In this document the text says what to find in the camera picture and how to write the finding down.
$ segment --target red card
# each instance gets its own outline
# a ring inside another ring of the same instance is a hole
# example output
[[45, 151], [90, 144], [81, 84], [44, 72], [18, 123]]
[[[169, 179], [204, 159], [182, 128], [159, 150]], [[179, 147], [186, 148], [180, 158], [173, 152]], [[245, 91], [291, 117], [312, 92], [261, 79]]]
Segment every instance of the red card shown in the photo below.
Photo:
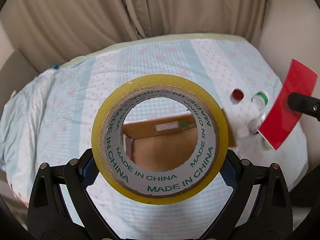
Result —
[[292, 60], [282, 90], [259, 128], [259, 132], [275, 150], [284, 142], [302, 115], [289, 108], [288, 96], [293, 92], [311, 96], [317, 77], [311, 69], [295, 59]]

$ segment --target tape roll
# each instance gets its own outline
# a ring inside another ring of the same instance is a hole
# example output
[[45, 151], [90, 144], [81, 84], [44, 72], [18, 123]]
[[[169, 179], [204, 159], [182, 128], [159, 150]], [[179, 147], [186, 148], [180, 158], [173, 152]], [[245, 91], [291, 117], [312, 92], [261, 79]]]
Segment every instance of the tape roll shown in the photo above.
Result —
[[[193, 114], [198, 141], [190, 158], [169, 171], [148, 171], [126, 155], [121, 129], [128, 112], [150, 98], [166, 97]], [[100, 107], [92, 128], [92, 151], [106, 181], [142, 203], [176, 203], [200, 192], [217, 175], [228, 148], [228, 127], [212, 96], [190, 80], [165, 74], [136, 78], [116, 89]]]

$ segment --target black clamp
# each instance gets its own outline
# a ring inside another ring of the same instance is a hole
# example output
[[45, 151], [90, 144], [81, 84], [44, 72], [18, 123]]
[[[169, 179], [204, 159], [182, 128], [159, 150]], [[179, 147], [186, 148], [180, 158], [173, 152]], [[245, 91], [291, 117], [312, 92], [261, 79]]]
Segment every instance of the black clamp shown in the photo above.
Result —
[[298, 93], [288, 97], [288, 106], [291, 110], [315, 117], [320, 121], [320, 100]]
[[[119, 240], [86, 191], [98, 173], [91, 149], [86, 150], [79, 160], [72, 159], [66, 165], [50, 167], [43, 163], [30, 197], [29, 233], [37, 240]], [[199, 240], [254, 240], [262, 236], [263, 239], [278, 240], [289, 236], [292, 232], [291, 202], [278, 164], [255, 166], [247, 159], [240, 160], [232, 150], [228, 150], [220, 174], [227, 186], [234, 190], [219, 216]], [[84, 227], [72, 222], [59, 184], [67, 185]], [[246, 223], [235, 227], [253, 185], [260, 185], [260, 190], [252, 213]]]

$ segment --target beige curtain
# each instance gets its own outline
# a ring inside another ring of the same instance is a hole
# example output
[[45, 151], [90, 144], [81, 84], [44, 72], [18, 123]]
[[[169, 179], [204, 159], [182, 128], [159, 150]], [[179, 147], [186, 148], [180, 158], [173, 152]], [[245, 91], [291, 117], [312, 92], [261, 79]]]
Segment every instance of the beige curtain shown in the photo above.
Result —
[[112, 44], [229, 33], [257, 45], [267, 0], [8, 0], [0, 19], [38, 71]]

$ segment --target light blue bedsheet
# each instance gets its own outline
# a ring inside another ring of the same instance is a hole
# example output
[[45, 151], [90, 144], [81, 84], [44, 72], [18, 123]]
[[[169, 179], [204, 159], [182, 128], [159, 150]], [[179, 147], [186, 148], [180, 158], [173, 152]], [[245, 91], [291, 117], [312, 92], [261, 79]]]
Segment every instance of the light blue bedsheet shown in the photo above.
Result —
[[[255, 93], [268, 94], [269, 111], [282, 87], [259, 52], [243, 39], [185, 39], [128, 45], [82, 57], [59, 70], [48, 70], [10, 99], [1, 118], [0, 164], [15, 194], [28, 201], [42, 162], [53, 166], [79, 158], [91, 147], [92, 124], [106, 97], [133, 78], [155, 73], [181, 76], [202, 86], [225, 109], [233, 128], [257, 116], [251, 102]], [[238, 105], [229, 99], [235, 88], [244, 92]], [[170, 99], [148, 100], [130, 112], [126, 121], [182, 111], [185, 107]], [[299, 124], [277, 151], [264, 150], [260, 135], [237, 143], [240, 158], [248, 158], [256, 165], [279, 163], [289, 189], [307, 171], [306, 138]], [[194, 197], [166, 206], [127, 199], [102, 176], [88, 188], [114, 231], [121, 238], [135, 239], [198, 238], [219, 214], [231, 192], [220, 175]], [[66, 202], [74, 221], [81, 223], [71, 201]]]

